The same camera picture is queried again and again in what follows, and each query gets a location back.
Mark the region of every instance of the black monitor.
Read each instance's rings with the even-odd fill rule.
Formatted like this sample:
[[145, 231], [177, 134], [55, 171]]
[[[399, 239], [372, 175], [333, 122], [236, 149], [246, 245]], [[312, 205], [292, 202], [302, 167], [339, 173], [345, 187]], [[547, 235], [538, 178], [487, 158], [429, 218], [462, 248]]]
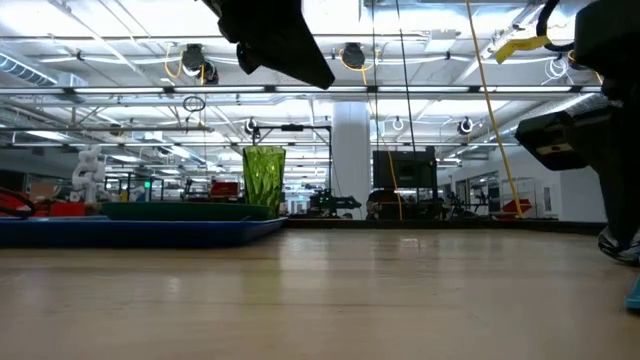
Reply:
[[378, 189], [393, 189], [393, 176], [396, 177], [398, 188], [435, 188], [436, 159], [433, 151], [374, 151], [373, 152], [373, 187]]

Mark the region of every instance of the wooden floor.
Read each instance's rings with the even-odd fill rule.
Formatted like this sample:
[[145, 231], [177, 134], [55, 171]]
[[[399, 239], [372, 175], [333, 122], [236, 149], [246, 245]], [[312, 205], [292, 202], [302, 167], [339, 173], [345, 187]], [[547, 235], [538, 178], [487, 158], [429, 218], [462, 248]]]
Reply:
[[0, 359], [639, 359], [637, 270], [525, 231], [0, 250]]

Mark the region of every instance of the ceiling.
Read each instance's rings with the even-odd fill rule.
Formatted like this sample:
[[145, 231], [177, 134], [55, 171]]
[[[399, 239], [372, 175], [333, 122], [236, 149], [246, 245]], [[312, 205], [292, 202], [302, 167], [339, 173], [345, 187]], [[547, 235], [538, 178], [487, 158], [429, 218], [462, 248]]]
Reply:
[[[574, 15], [587, 2], [563, 1], [549, 21], [550, 38], [557, 43], [571, 41]], [[493, 52], [507, 40], [534, 35], [540, 6], [527, 5], [528, 3], [530, 1], [488, 0], [472, 7], [488, 85], [598, 85], [597, 78], [591, 72], [573, 70], [566, 65], [565, 60], [554, 60], [556, 55], [544, 49], [516, 53], [505, 64], [495, 63]], [[69, 0], [66, 6], [71, 11], [71, 16], [60, 10], [61, 6], [64, 5], [56, 0], [0, 2], [0, 43], [3, 49], [0, 53], [10, 54], [51, 78], [68, 78], [69, 74], [73, 74], [82, 79], [80, 84], [86, 86], [184, 86], [199, 85], [199, 82], [184, 72], [174, 78], [167, 73], [166, 68], [170, 73], [176, 73], [179, 69], [180, 52], [189, 43], [200, 43], [204, 46], [205, 55], [218, 70], [220, 86], [304, 85], [266, 68], [246, 75], [237, 65], [235, 45], [227, 43], [220, 35], [216, 16], [200, 1]], [[463, 1], [441, 0], [427, 3], [400, 0], [400, 10], [399, 21], [393, 1], [377, 1], [373, 16], [371, 0], [303, 1], [304, 17], [336, 77], [334, 85], [404, 86], [405, 79], [412, 86], [481, 85]], [[519, 24], [522, 30], [513, 30], [514, 23]], [[375, 57], [377, 66], [371, 67], [364, 74], [343, 66], [338, 54], [347, 42], [359, 42], [368, 64], [372, 64]], [[0, 86], [29, 87], [33, 84], [0, 72]], [[403, 96], [402, 93], [398, 96], [379, 96], [376, 104], [371, 94], [361, 94], [360, 101], [369, 101], [372, 113], [374, 109], [378, 110], [377, 119], [385, 141], [409, 141], [410, 133], [407, 131], [408, 126], [405, 126], [409, 119], [415, 122], [416, 141], [422, 142], [459, 143], [466, 140], [466, 137], [460, 137], [456, 131], [458, 122], [465, 117], [476, 124], [489, 124], [482, 94], [468, 98], [427, 94], [412, 96], [409, 101]], [[496, 111], [498, 125], [508, 123], [511, 127], [514, 119], [537, 107], [548, 105], [550, 100], [561, 103], [570, 101], [572, 96], [566, 94], [547, 98], [503, 94], [492, 101], [492, 106]], [[180, 105], [183, 100], [180, 96], [163, 98], [157, 95], [92, 95], [87, 96], [83, 103], [38, 95], [6, 96], [0, 98], [0, 101], [2, 99], [42, 112], [40, 118], [29, 117], [24, 120], [24, 124], [30, 126], [50, 126], [55, 129], [68, 125], [75, 111], [76, 121], [86, 117], [82, 126], [120, 123], [124, 126], [177, 127], [186, 125], [185, 120], [191, 115], [189, 119], [192, 126], [202, 122], [215, 130], [208, 135], [197, 131], [186, 133], [183, 129], [165, 131], [162, 134], [164, 141], [173, 142], [202, 142], [203, 139], [208, 141], [207, 139], [214, 137], [219, 140], [220, 136], [223, 139], [221, 141], [227, 142], [248, 140], [243, 128], [250, 118], [261, 125], [330, 124], [333, 103], [344, 100], [339, 96], [304, 92], [286, 96], [260, 93], [215, 94], [206, 96], [207, 107], [204, 112], [190, 114]], [[135, 104], [124, 106], [122, 103], [126, 101], [133, 101]], [[8, 106], [7, 109], [15, 111], [16, 108]], [[20, 119], [22, 118], [16, 117], [13, 121], [8, 121], [5, 116], [0, 117], [0, 123], [5, 126], [17, 125]], [[487, 134], [488, 129], [489, 126], [476, 126], [469, 139], [486, 139], [490, 136]], [[87, 134], [75, 137], [74, 140], [86, 140], [85, 135]], [[43, 140], [34, 136], [21, 136], [30, 138], [25, 139], [29, 141]], [[127, 141], [131, 141], [130, 136], [125, 137]], [[94, 139], [125, 141], [104, 133], [95, 135]], [[295, 136], [274, 132], [269, 139], [318, 142], [314, 147], [290, 151], [297, 157], [321, 157], [327, 152], [313, 132], [297, 133]], [[467, 151], [464, 156], [486, 152], [488, 149], [491, 148]], [[198, 146], [190, 150], [200, 155], [205, 154], [205, 150]], [[448, 155], [452, 148], [441, 147], [438, 150], [442, 155]], [[158, 159], [153, 149], [136, 151], [145, 160], [168, 161]], [[231, 157], [237, 155], [231, 148], [211, 146], [207, 153], [222, 155], [218, 158], [222, 159], [221, 162], [226, 161], [225, 154], [230, 159], [229, 164], [237, 161], [231, 160]]]

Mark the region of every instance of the blue platform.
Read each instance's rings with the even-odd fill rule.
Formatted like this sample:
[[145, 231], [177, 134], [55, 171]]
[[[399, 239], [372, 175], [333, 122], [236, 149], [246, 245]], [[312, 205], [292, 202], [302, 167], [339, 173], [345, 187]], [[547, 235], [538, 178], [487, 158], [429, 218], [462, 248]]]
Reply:
[[0, 247], [224, 247], [280, 229], [268, 221], [112, 221], [107, 217], [0, 220]]
[[624, 306], [630, 310], [640, 310], [640, 276], [638, 276], [631, 292], [624, 300]]

